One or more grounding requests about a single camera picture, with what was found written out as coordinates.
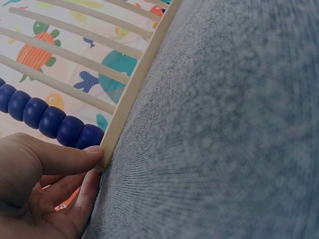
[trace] blue fish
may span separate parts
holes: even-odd
[[[85,42],[87,42],[87,43],[89,43],[91,46],[90,46],[90,48],[92,48],[93,46],[95,46],[93,43],[94,43],[94,41],[92,41],[92,40],[90,40],[90,39],[88,39],[88,38],[83,38],[83,41],[85,41]]]
[[[90,89],[99,83],[99,79],[92,76],[87,71],[81,71],[80,77],[83,80],[82,82],[76,83],[73,87],[77,89],[83,89],[83,92],[89,93]]]

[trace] knit fabric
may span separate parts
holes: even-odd
[[[319,238],[318,26],[317,0],[183,0],[87,238]]]

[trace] blue bead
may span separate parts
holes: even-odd
[[[48,106],[45,101],[39,98],[29,100],[23,111],[23,121],[25,124],[31,128],[38,129],[42,114]]]
[[[9,115],[17,121],[23,121],[23,110],[31,96],[23,91],[16,91],[11,96],[8,104]]]
[[[100,145],[103,135],[104,132],[99,127],[86,124],[80,133],[76,148],[84,149],[93,145]]]
[[[83,126],[84,123],[78,118],[66,116],[60,124],[56,139],[63,146],[75,148]]]
[[[43,112],[39,122],[40,132],[48,138],[56,138],[62,120],[65,117],[65,112],[57,107],[49,106]]]
[[[3,113],[8,113],[8,103],[14,92],[16,92],[16,89],[11,85],[0,86],[0,111]]]
[[[0,78],[0,86],[2,86],[4,84],[5,84],[5,81],[2,78]]]

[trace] finger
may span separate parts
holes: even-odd
[[[15,141],[25,145],[40,162],[43,175],[74,175],[89,171],[103,158],[104,149],[92,146],[86,150],[63,147],[47,143],[27,134],[11,135]]]
[[[61,178],[63,178],[63,176],[44,175],[40,180],[41,188],[51,185],[60,180]]]
[[[85,173],[66,176],[43,191],[51,199],[54,207],[67,200],[77,190],[85,177]]]
[[[66,206],[66,208],[63,208],[61,210],[59,210],[59,212],[67,215],[69,213],[69,211],[72,209],[72,207],[74,206],[74,204],[76,203],[76,200],[78,199],[79,197],[79,192],[77,192],[77,194],[75,195],[75,197],[72,199],[72,201],[69,203],[69,205]]]
[[[80,234],[84,232],[90,218],[99,190],[99,181],[100,173],[97,170],[91,170],[87,173],[81,186],[78,199],[67,214]]]

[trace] wooden rod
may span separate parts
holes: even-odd
[[[55,45],[50,44],[48,42],[36,39],[34,37],[30,37],[30,36],[24,35],[22,33],[15,32],[15,31],[3,28],[3,27],[0,27],[0,34],[11,37],[15,40],[30,44],[32,46],[43,49],[45,51],[51,52],[55,55],[61,56],[67,60],[75,62],[79,65],[85,66],[91,70],[99,72],[99,73],[101,73],[107,77],[110,77],[116,81],[119,81],[123,84],[127,84],[128,80],[130,78],[127,75],[124,75],[123,73],[120,73],[116,70],[113,70],[110,67],[102,65],[101,63],[97,63],[89,58],[86,58],[84,56],[80,56],[76,53],[73,53],[73,52],[68,51],[66,49],[63,49],[61,47],[55,46]]]
[[[111,4],[114,4],[116,6],[120,6],[122,8],[125,8],[129,11],[137,13],[138,15],[144,16],[144,17],[146,17],[152,21],[155,21],[155,22],[159,22],[161,19],[160,16],[157,16],[154,13],[146,11],[145,9],[142,9],[138,6],[133,5],[133,4],[124,2],[123,0],[104,0],[104,1],[111,3]]]
[[[77,12],[83,13],[85,15],[92,16],[94,18],[108,22],[108,23],[113,24],[115,26],[119,26],[121,28],[124,28],[124,29],[126,29],[130,32],[133,32],[137,35],[140,35],[146,39],[150,39],[152,36],[152,33],[150,31],[147,31],[143,28],[140,28],[138,26],[130,24],[126,21],[120,20],[116,17],[112,17],[112,16],[109,16],[109,15],[104,14],[102,12],[95,11],[95,10],[89,9],[87,7],[80,6],[78,4],[74,4],[74,3],[64,1],[64,0],[38,0],[38,1],[49,3],[49,4],[52,4],[55,6],[60,6],[60,7],[72,10],[72,11],[77,11]]]
[[[147,1],[150,2],[150,3],[153,3],[153,4],[157,5],[157,6],[160,6],[161,8],[164,8],[164,9],[167,9],[168,6],[169,6],[169,4],[167,4],[167,3],[165,3],[165,2],[163,2],[161,0],[147,0]]]
[[[115,106],[0,54],[0,63],[97,109],[113,114]]]
[[[126,119],[181,1],[182,0],[173,0],[173,2],[169,5],[165,15],[159,22],[146,51],[134,69],[129,83],[126,85],[122,93],[101,144],[105,148],[105,154],[99,165],[104,169],[106,169],[109,165]]]
[[[123,54],[132,56],[133,58],[139,59],[142,55],[142,52],[138,49],[123,45],[121,43],[118,43],[116,41],[113,41],[111,39],[108,39],[106,37],[103,37],[99,34],[96,34],[94,32],[82,29],[80,27],[68,24],[66,22],[48,17],[48,16],[43,16],[31,11],[27,11],[27,10],[23,10],[23,9],[19,9],[19,8],[15,8],[15,7],[10,7],[9,8],[9,12],[19,15],[19,16],[24,16],[27,18],[31,18],[34,19],[36,21],[41,21],[44,22],[46,24],[61,28],[63,30],[72,32],[74,34],[80,35],[82,37],[86,37],[90,40],[96,41],[104,46],[110,47],[114,50],[117,50],[119,52],[122,52]]]

